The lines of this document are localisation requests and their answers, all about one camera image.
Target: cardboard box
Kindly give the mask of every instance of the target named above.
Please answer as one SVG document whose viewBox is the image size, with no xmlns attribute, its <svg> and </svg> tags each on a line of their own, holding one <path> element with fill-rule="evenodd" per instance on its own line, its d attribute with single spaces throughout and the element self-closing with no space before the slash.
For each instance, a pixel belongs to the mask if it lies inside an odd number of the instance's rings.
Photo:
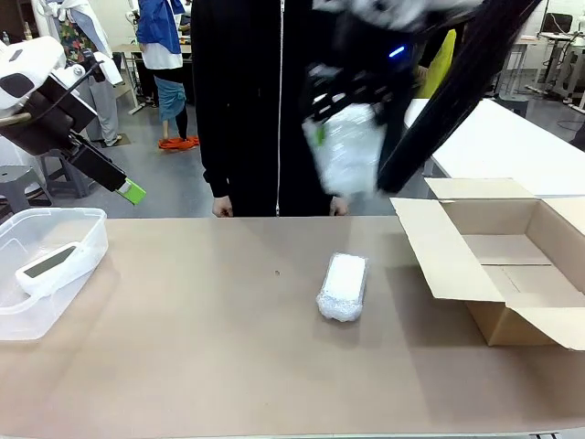
<svg viewBox="0 0 585 439">
<path fill-rule="evenodd" d="M 427 179 L 393 198 L 437 299 L 464 301 L 490 346 L 585 350 L 585 197 L 537 199 L 511 179 Z"/>
</svg>

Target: wrapped object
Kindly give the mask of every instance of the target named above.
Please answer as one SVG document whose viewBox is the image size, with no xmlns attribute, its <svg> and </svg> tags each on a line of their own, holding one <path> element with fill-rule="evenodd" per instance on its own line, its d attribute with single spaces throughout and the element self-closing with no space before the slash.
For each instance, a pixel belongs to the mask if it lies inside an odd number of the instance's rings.
<svg viewBox="0 0 585 439">
<path fill-rule="evenodd" d="M 362 314 L 366 287 L 366 258 L 336 253 L 317 296 L 319 311 L 326 318 L 351 322 Z"/>
<path fill-rule="evenodd" d="M 349 105 L 324 124 L 323 142 L 318 124 L 303 125 L 327 192 L 348 197 L 375 191 L 384 130 L 373 117 L 369 105 Z"/>
</svg>

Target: yellow object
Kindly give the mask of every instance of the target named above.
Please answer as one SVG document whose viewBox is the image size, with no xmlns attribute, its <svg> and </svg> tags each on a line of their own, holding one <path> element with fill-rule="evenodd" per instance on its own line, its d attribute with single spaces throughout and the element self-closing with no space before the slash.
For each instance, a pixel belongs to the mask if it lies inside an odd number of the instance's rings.
<svg viewBox="0 0 585 439">
<path fill-rule="evenodd" d="M 420 87 L 417 98 L 429 99 L 433 93 L 437 91 L 445 76 L 447 76 L 447 72 L 449 71 L 449 67 L 451 66 L 453 60 L 456 38 L 457 33 L 454 29 L 451 29 L 447 33 L 447 37 L 445 37 L 443 40 L 437 56 L 429 66 L 427 79 Z"/>
</svg>

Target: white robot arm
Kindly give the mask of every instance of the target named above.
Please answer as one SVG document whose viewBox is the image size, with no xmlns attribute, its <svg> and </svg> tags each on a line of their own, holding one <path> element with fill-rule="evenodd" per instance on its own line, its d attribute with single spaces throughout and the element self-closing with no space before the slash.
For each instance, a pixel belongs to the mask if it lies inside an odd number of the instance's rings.
<svg viewBox="0 0 585 439">
<path fill-rule="evenodd" d="M 75 89 L 90 75 L 122 81 L 113 61 L 84 50 L 85 60 L 65 67 L 63 47 L 52 37 L 0 47 L 0 135 L 31 155 L 57 149 L 77 169 L 133 204 L 144 191 L 80 132 L 96 117 Z"/>
</svg>

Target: clear plastic container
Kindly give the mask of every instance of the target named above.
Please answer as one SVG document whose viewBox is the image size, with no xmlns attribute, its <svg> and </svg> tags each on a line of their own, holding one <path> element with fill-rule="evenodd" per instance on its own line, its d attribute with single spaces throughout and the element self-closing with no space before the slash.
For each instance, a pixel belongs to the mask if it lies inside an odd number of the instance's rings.
<svg viewBox="0 0 585 439">
<path fill-rule="evenodd" d="M 47 334 L 108 250 L 105 219 L 101 209 L 29 209 L 0 226 L 0 340 Z M 16 271 L 71 242 L 50 282 L 25 292 Z"/>
</svg>

